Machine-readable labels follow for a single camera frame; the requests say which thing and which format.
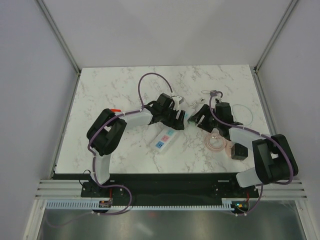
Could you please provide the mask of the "small grey charger plug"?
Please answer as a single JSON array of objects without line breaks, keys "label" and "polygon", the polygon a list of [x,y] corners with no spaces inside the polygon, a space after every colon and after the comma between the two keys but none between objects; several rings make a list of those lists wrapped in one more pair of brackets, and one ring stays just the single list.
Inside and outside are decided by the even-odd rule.
[{"label": "small grey charger plug", "polygon": [[217,96],[217,92],[216,92],[216,91],[211,91],[211,92],[210,92],[210,95],[211,95],[212,97],[215,97],[215,96]]}]

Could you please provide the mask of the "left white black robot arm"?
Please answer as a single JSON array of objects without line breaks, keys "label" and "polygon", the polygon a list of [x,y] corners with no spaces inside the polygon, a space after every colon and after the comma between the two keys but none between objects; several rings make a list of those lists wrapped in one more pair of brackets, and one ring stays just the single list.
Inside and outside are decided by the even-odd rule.
[{"label": "left white black robot arm", "polygon": [[162,123],[175,131],[186,125],[188,104],[182,96],[162,93],[157,100],[142,104],[141,109],[115,113],[104,109],[89,128],[87,149],[93,154],[91,178],[92,191],[99,197],[110,191],[110,161],[126,130],[139,126]]}]

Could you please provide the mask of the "white power strip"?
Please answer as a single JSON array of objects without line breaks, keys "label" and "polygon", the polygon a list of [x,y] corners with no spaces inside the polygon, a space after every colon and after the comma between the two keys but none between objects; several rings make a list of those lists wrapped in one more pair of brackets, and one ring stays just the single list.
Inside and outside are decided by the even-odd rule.
[{"label": "white power strip", "polygon": [[170,126],[165,125],[148,146],[158,154],[167,152],[178,137],[187,129],[189,124],[188,119],[194,112],[195,109],[191,107],[179,109],[173,123]]}]

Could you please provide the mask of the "black cube adapter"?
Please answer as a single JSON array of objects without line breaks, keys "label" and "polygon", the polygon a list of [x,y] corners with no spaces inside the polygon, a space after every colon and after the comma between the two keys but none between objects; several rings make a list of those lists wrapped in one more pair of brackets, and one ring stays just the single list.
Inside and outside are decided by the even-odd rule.
[{"label": "black cube adapter", "polygon": [[231,148],[231,159],[243,161],[248,157],[248,148],[239,144],[235,143]]}]

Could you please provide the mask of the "red cube plug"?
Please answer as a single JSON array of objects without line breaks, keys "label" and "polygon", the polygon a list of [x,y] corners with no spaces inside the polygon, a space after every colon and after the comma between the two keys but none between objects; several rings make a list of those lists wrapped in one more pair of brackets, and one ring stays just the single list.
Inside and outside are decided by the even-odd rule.
[{"label": "red cube plug", "polygon": [[122,111],[120,109],[110,109],[113,113],[121,113]]}]

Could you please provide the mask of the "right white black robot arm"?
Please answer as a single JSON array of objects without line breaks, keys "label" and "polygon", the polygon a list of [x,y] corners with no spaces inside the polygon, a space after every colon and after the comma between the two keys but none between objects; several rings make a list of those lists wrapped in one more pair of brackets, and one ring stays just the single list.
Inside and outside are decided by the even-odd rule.
[{"label": "right white black robot arm", "polygon": [[203,104],[188,121],[208,133],[217,129],[220,136],[234,143],[234,146],[252,151],[254,167],[237,173],[236,180],[229,184],[229,191],[235,197],[242,196],[247,187],[251,186],[288,185],[299,172],[292,150],[283,134],[261,134],[236,122],[227,102],[218,102],[215,108]]}]

